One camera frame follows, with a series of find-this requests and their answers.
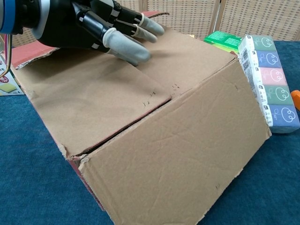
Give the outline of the green box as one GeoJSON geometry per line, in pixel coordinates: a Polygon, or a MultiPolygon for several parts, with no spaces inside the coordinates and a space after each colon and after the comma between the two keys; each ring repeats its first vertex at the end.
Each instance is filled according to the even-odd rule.
{"type": "Polygon", "coordinates": [[[204,38],[204,42],[232,54],[238,54],[242,38],[223,31],[215,31],[204,38]]]}

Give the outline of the red cardboard box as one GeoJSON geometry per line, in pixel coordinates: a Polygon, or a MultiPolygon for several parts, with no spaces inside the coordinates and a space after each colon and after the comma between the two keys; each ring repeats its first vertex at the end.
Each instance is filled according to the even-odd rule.
{"type": "Polygon", "coordinates": [[[196,225],[271,131],[237,57],[166,28],[139,66],[56,50],[14,71],[115,225],[196,225]]]}

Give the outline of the orange and purple toy block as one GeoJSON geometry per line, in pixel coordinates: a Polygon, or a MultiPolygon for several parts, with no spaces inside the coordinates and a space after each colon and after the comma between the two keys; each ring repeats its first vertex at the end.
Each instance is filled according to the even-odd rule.
{"type": "Polygon", "coordinates": [[[295,108],[300,111],[300,90],[293,90],[291,92],[291,97],[295,108]]]}

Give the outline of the blue table cloth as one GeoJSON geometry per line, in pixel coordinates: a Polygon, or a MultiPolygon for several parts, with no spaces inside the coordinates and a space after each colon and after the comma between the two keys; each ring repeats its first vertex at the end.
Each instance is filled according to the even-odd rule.
{"type": "MultiPolygon", "coordinates": [[[[114,225],[25,96],[0,97],[0,225],[114,225]]],[[[267,141],[198,225],[300,225],[300,130],[267,141]]]]}

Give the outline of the sponge package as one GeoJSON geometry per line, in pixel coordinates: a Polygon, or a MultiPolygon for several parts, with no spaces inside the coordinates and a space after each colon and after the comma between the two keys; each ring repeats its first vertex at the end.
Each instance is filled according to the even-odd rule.
{"type": "MultiPolygon", "coordinates": [[[[6,64],[0,55],[0,75],[6,70],[6,64]]],[[[16,82],[14,74],[10,70],[4,76],[0,77],[0,97],[24,95],[21,87],[16,82]]]]}

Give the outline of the multicolour tissue pack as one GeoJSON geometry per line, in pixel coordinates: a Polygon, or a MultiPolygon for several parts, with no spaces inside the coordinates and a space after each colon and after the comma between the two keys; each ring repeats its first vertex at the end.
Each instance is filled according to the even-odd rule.
{"type": "Polygon", "coordinates": [[[285,73],[270,36],[245,35],[238,47],[241,67],[272,133],[300,129],[285,73]]]}

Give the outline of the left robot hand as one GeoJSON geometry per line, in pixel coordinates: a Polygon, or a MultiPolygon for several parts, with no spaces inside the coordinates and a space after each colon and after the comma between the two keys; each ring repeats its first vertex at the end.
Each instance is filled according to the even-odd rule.
{"type": "Polygon", "coordinates": [[[155,43],[164,28],[144,13],[116,0],[38,0],[39,21],[32,32],[44,45],[94,49],[134,66],[150,52],[140,40],[155,43]]]}

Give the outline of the wicker folding screen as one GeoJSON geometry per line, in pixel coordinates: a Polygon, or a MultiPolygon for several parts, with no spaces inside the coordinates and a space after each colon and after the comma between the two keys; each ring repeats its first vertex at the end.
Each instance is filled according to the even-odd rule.
{"type": "Polygon", "coordinates": [[[203,40],[220,30],[236,36],[269,35],[300,41],[300,0],[115,0],[136,12],[203,40]]]}

